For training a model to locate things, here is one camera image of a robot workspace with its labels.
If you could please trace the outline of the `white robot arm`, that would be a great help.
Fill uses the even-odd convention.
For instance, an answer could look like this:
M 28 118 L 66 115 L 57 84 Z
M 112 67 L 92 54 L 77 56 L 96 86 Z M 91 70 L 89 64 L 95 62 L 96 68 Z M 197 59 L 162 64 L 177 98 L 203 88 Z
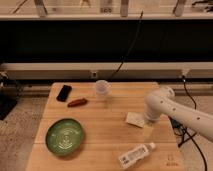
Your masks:
M 179 104 L 174 97 L 173 89 L 168 86 L 150 92 L 145 97 L 145 118 L 157 122 L 165 114 L 213 142 L 213 115 Z

